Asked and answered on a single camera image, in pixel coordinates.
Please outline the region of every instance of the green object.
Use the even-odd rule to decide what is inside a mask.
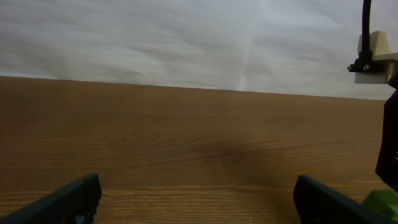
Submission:
[[[372,190],[362,205],[382,217],[398,222],[398,193],[392,189]]]

